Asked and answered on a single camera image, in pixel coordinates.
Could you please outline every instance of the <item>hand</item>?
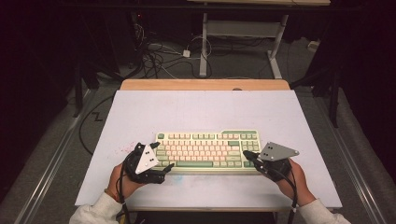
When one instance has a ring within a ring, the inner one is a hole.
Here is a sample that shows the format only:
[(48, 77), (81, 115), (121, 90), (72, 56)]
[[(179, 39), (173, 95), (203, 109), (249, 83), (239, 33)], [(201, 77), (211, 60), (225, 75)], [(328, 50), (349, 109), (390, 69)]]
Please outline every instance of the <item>hand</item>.
[[(118, 190), (120, 190), (120, 173), (121, 173), (121, 167), (122, 167), (122, 163), (115, 166), (113, 169), (113, 172), (111, 173), (111, 177), (110, 177), (110, 181), (108, 182), (108, 187), (107, 189), (110, 190), (110, 192), (112, 192), (114, 195), (116, 195), (118, 197)], [(134, 181), (131, 181), (129, 179), (129, 177), (125, 174), (123, 175), (122, 178), (122, 194), (124, 196), (124, 198), (128, 198), (129, 196), (131, 196), (135, 190), (137, 190), (138, 188), (144, 186), (146, 184), (138, 184), (135, 183)]]
[[(312, 203), (316, 198), (311, 193), (311, 191), (309, 191), (308, 186), (306, 185), (306, 179), (303, 168), (301, 168), (301, 166), (292, 159), (289, 159), (289, 161), (291, 164), (291, 170), (293, 171), (295, 177), (295, 184), (297, 187), (297, 196), (298, 196), (297, 204), (299, 204), (300, 206), (304, 206), (306, 204)], [(291, 172), (289, 173), (287, 178), (292, 183), (294, 183), (294, 178)], [(290, 184), (285, 179), (277, 181), (276, 184), (279, 186), (280, 191), (284, 195), (288, 196), (290, 199), (293, 199), (294, 191), (291, 188)]]

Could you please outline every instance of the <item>metal rail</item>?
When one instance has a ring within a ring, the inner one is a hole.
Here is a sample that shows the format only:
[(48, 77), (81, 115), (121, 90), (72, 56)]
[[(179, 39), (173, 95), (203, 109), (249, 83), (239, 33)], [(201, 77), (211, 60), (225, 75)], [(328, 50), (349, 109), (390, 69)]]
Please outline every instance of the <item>metal rail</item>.
[(328, 110), (323, 102), (322, 98), (316, 98), (317, 105), (320, 109), (323, 118), (326, 120), (330, 130), (332, 130), (332, 134), (337, 141), (338, 149), (340, 152), (341, 160), (343, 161), (346, 171), (348, 172), (353, 184), (355, 185), (355, 189), (361, 197), (361, 202), (366, 209), (368, 216), (370, 217), (372, 223), (374, 224), (386, 224), (388, 223), (379, 209), (377, 202), (373, 196), (373, 193), (364, 180), (364, 177), (361, 175), (361, 172), (353, 159), (353, 156), (350, 154), (349, 149), (347, 148), (347, 144), (344, 142), (343, 137), (339, 133), (338, 129), (332, 126), (332, 122), (327, 116)]

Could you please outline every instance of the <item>white table surface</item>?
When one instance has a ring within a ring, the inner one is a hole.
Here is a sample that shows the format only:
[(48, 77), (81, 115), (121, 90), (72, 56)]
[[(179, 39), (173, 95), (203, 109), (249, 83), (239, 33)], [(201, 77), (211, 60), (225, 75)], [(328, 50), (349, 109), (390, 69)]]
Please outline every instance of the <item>white table surface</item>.
[[(262, 147), (275, 142), (299, 150), (311, 191), (328, 208), (342, 207), (294, 91), (118, 91), (76, 205), (94, 204), (113, 167), (136, 143), (160, 132), (257, 130)], [(171, 175), (127, 200), (134, 210), (275, 211), (291, 200), (261, 175)]]

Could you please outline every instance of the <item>keyboard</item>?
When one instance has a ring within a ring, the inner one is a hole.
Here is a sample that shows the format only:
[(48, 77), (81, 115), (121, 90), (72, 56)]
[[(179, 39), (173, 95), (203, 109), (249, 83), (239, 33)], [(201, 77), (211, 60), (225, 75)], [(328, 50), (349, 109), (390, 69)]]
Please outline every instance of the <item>keyboard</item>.
[(174, 163), (171, 174), (259, 175), (244, 150), (261, 152), (260, 137), (254, 130), (220, 133), (157, 133), (154, 148), (161, 170)]

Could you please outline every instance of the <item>sleeve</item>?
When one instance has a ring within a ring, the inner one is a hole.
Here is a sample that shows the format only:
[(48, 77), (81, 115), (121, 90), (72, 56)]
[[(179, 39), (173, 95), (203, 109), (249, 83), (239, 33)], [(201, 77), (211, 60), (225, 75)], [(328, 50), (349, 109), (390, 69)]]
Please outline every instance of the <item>sleeve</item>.
[(95, 223), (95, 224), (118, 224), (116, 220), (117, 213), (121, 210), (122, 205), (117, 203), (106, 193), (102, 193), (98, 201), (93, 205), (80, 206), (75, 214), (70, 217), (69, 224), (78, 223)]
[(316, 199), (298, 210), (307, 224), (350, 224), (342, 215), (331, 213), (320, 199)]

